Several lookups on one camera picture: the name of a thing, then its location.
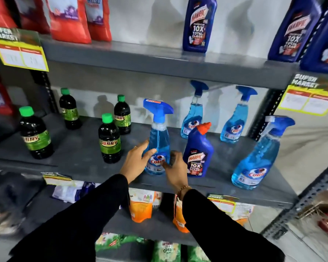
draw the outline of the hand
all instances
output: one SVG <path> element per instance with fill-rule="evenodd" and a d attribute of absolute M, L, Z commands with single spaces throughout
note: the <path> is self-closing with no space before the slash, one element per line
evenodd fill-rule
<path fill-rule="evenodd" d="M 178 151 L 171 151 L 170 156 L 174 159 L 172 166 L 165 161 L 161 164 L 165 169 L 169 183 L 173 186 L 175 194 L 177 194 L 184 185 L 188 185 L 187 164 L 182 159 L 182 153 Z"/>
<path fill-rule="evenodd" d="M 120 169 L 120 173 L 126 177 L 128 184 L 142 173 L 148 160 L 157 152 L 157 149 L 154 148 L 147 151 L 142 157 L 142 153 L 147 148 L 148 143 L 149 141 L 145 140 L 143 143 L 130 150 L 126 156 L 125 163 Z"/>

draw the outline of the black sleeve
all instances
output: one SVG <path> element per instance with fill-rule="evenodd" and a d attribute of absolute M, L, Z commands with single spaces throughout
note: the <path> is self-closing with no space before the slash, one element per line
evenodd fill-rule
<path fill-rule="evenodd" d="M 95 242 L 128 194 L 117 174 L 23 238 L 10 261 L 95 261 Z"/>
<path fill-rule="evenodd" d="M 240 255 L 240 261 L 250 256 L 257 261 L 283 262 L 285 259 L 277 246 L 232 220 L 195 189 L 185 194 L 182 212 L 187 229 L 211 262 L 227 261 L 236 254 Z"/>

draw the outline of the orange cap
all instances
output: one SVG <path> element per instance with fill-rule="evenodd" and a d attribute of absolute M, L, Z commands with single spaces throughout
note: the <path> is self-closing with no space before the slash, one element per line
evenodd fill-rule
<path fill-rule="evenodd" d="M 211 122 L 206 122 L 206 123 L 203 123 L 203 124 L 199 124 L 197 126 L 197 130 L 202 134 L 206 134 L 208 132 L 208 130 L 210 129 L 211 127 Z"/>

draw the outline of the supermarket price sign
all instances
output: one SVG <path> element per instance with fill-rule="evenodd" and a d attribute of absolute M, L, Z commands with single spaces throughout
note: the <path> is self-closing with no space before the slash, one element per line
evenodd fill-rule
<path fill-rule="evenodd" d="M 328 113 L 328 78 L 296 74 L 278 108 L 325 116 Z"/>
<path fill-rule="evenodd" d="M 0 59 L 4 65 L 48 72 L 48 63 L 35 31 L 0 27 Z"/>

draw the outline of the blue spray nozzle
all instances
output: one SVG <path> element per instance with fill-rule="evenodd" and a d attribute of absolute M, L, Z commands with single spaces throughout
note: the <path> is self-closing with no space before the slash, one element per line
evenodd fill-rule
<path fill-rule="evenodd" d="M 164 123 L 165 114 L 174 113 L 174 109 L 171 105 L 147 98 L 143 100 L 143 107 L 153 113 L 153 121 L 156 123 Z"/>
<path fill-rule="evenodd" d="M 242 93 L 241 100 L 243 101 L 249 101 L 249 98 L 251 95 L 257 95 L 257 91 L 251 87 L 247 86 L 236 86 L 236 89 Z"/>
<path fill-rule="evenodd" d="M 294 119 L 287 116 L 266 116 L 265 122 L 268 122 L 261 136 L 271 133 L 275 136 L 282 136 L 287 127 L 295 125 Z"/>
<path fill-rule="evenodd" d="M 200 81 L 191 80 L 191 85 L 196 89 L 194 92 L 195 96 L 202 96 L 203 90 L 209 90 L 209 87 Z"/>

